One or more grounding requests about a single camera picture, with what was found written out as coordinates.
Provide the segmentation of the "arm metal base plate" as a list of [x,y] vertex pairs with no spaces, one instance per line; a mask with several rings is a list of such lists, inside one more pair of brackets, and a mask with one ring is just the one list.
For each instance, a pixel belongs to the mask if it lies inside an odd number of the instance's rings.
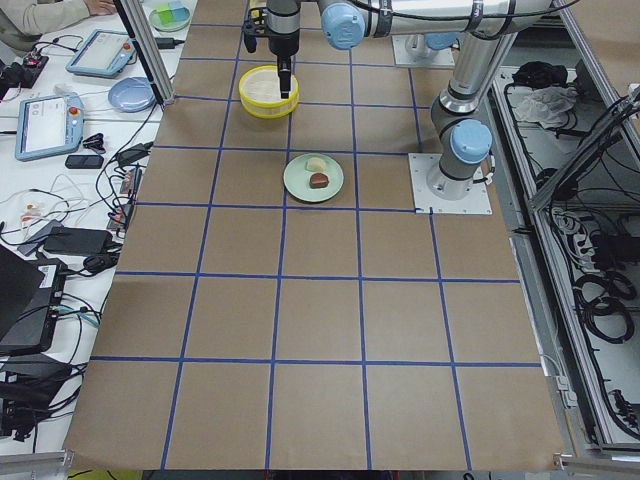
[[418,214],[491,215],[488,187],[478,166],[472,178],[453,180],[440,169],[437,153],[408,155],[414,211]]
[[394,35],[392,45],[395,65],[404,68],[451,70],[455,62],[452,47],[456,32]]

